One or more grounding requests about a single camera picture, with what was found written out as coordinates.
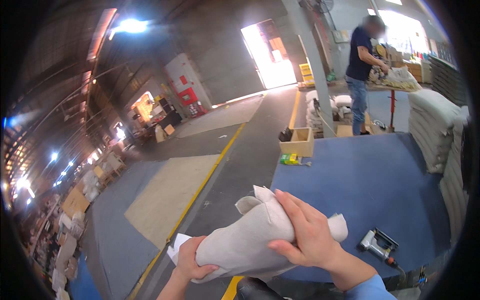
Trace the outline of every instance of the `blue sleeve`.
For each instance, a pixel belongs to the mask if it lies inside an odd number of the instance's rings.
[[[387,292],[382,278],[376,274],[345,292],[345,300],[396,300]]]
[[[364,46],[370,48],[370,38],[364,34],[362,31],[358,30],[355,32],[355,35],[352,35],[352,39],[355,40],[355,44],[358,46]]]

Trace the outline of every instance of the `hand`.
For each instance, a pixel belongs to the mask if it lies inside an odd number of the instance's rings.
[[[386,64],[384,64],[384,63],[382,62],[382,64],[381,64],[379,67],[380,67],[380,70],[382,70],[382,72],[383,72],[385,75],[388,74],[389,68],[388,68],[388,66],[387,66]]]
[[[327,217],[290,193],[276,190],[275,196],[292,222],[298,248],[286,240],[273,240],[268,247],[293,264],[316,266],[328,271],[330,263],[344,250],[333,239]]]
[[[218,270],[218,266],[207,264],[198,266],[195,261],[195,253],[198,245],[206,238],[206,236],[193,237],[188,239],[180,246],[179,260],[177,267],[173,270],[173,274],[185,281],[191,279],[201,279],[207,274]]]

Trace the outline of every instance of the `white pillar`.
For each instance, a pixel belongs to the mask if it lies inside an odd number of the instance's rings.
[[[325,78],[322,59],[320,58],[319,49],[315,43],[313,35],[313,20],[308,17],[309,11],[300,7],[297,0],[282,0],[283,5],[287,9],[288,19],[293,27],[295,34],[300,38],[303,51],[307,57],[307,62],[312,71],[315,80],[315,89],[318,93],[318,102],[324,119],[324,137],[334,137],[332,107],[330,106],[330,97],[328,95],[327,79]]]

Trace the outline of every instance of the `blue work table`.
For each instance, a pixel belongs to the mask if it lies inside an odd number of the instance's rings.
[[[405,272],[430,263],[450,248],[450,225],[438,183],[441,174],[426,171],[409,133],[316,139],[312,166],[279,164],[271,189],[289,192],[327,217],[342,213],[349,253],[371,264],[381,277],[398,275],[369,252],[355,247],[378,227],[399,247],[392,252]],[[316,267],[296,267],[280,277],[332,282]]]

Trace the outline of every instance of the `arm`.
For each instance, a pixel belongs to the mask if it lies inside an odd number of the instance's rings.
[[[284,255],[293,264],[327,270],[342,291],[377,274],[372,266],[347,253],[333,239],[324,214],[289,193],[276,190],[275,194],[292,221],[298,248],[286,240],[273,240],[268,244],[269,248]]]
[[[195,252],[205,238],[206,236],[191,238],[180,246],[177,267],[173,269],[170,279],[156,300],[183,300],[191,279],[203,278],[218,269],[218,266],[212,264],[199,267],[195,262]]]
[[[379,66],[380,69],[382,69],[382,71],[387,74],[388,73],[388,66],[381,60],[379,59],[376,59],[375,57],[373,57],[372,54],[370,54],[368,52],[368,48],[365,47],[365,46],[358,46],[357,47],[357,51],[358,51],[358,54],[359,54],[359,58],[366,62],[367,64],[369,65],[372,65],[372,66]]]

